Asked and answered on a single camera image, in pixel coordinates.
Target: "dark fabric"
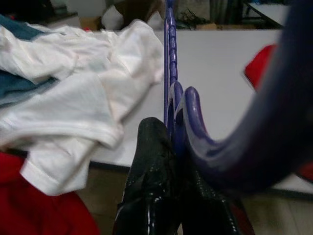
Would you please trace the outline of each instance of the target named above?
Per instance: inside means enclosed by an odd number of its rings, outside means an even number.
[[[34,37],[43,34],[43,32],[29,27],[25,23],[16,22],[3,15],[0,15],[0,25],[22,40],[32,40]],[[12,105],[31,98],[35,94],[42,93],[51,88],[56,81],[55,78],[49,78],[35,85],[25,78],[0,70],[0,107]]]

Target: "tiled floor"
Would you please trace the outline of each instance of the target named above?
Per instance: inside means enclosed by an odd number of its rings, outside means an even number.
[[[126,177],[126,173],[92,169],[87,187],[78,191],[101,235],[112,232]],[[244,205],[256,235],[313,235],[313,201],[257,195],[244,199]]]

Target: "red fabric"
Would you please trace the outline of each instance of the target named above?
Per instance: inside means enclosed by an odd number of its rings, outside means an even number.
[[[19,173],[23,159],[0,153],[0,235],[99,235],[74,193],[47,196]]]
[[[306,179],[313,183],[313,163],[308,163],[304,167],[302,167],[298,173],[303,179]]]
[[[247,65],[245,69],[245,75],[251,82],[255,89],[258,88],[263,73],[265,72],[270,55],[272,51],[276,48],[276,45],[269,45],[264,47],[259,53],[254,57],[254,59]]]
[[[261,83],[262,76],[266,71],[271,53],[275,47],[276,45],[270,45],[263,48],[245,69],[245,75],[256,90]],[[313,183],[313,163],[306,164],[297,174]]]

